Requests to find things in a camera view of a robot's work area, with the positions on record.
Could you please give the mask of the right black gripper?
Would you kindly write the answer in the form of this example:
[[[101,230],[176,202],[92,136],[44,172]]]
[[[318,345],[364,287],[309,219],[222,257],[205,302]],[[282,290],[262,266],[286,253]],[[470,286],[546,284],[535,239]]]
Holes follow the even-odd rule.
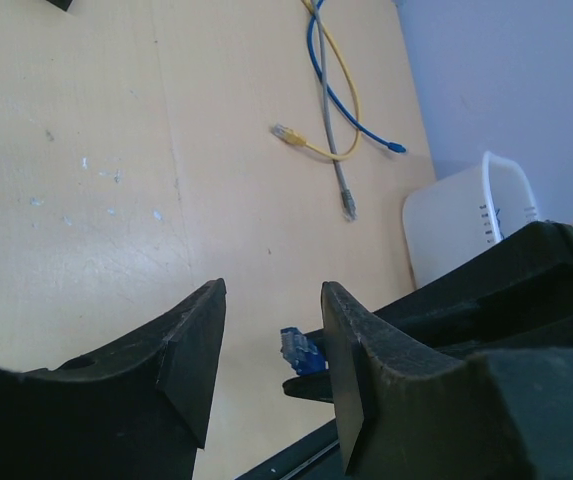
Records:
[[[441,354],[483,362],[536,468],[533,479],[573,479],[571,226],[531,223],[415,292],[367,310]],[[334,408],[324,324],[310,338],[328,368],[287,380],[284,392]]]

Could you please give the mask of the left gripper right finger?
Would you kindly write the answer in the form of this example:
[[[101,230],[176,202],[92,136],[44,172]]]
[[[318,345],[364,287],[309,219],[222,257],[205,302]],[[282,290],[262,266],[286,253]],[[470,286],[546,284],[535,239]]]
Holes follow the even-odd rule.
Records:
[[[321,308],[345,474],[354,479],[533,479],[483,362],[441,354],[326,282]]]

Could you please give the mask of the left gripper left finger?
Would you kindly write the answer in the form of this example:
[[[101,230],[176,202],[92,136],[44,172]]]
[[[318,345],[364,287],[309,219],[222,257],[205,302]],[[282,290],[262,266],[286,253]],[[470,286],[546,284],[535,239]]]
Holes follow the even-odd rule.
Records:
[[[205,446],[223,280],[54,370],[0,368],[0,479],[189,479]]]

